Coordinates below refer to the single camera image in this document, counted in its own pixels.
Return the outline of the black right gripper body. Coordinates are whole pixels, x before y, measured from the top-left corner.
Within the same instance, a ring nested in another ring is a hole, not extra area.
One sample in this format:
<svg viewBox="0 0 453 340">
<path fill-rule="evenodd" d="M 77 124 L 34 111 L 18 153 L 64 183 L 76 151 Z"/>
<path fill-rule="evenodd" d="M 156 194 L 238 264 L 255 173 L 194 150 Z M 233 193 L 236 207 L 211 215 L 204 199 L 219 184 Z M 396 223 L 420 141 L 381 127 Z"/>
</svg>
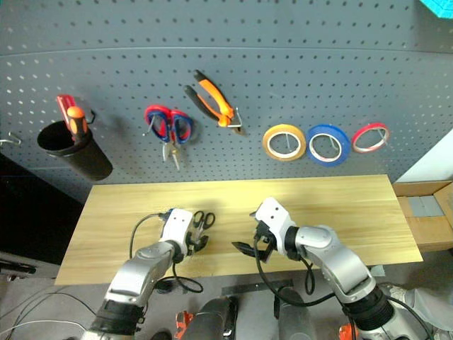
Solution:
<svg viewBox="0 0 453 340">
<path fill-rule="evenodd" d="M 258 249 L 258 243 L 260 241 L 263 241 L 267 245 L 265 250 Z M 264 221 L 260 221 L 254 235 L 254 251 L 257 254 L 272 254 L 274 250 L 276 250 L 276 238 Z"/>
</svg>

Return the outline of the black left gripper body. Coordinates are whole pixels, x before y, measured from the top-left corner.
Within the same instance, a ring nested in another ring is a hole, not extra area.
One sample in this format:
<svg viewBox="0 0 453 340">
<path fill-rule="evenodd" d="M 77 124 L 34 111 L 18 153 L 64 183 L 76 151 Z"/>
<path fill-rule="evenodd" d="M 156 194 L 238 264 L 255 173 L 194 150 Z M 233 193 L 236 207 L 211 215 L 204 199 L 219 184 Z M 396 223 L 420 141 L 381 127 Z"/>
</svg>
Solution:
<svg viewBox="0 0 453 340">
<path fill-rule="evenodd" d="M 188 231 L 185 236 L 185 244 L 187 246 L 187 255 L 192 256 L 197 251 L 198 231 Z"/>
</svg>

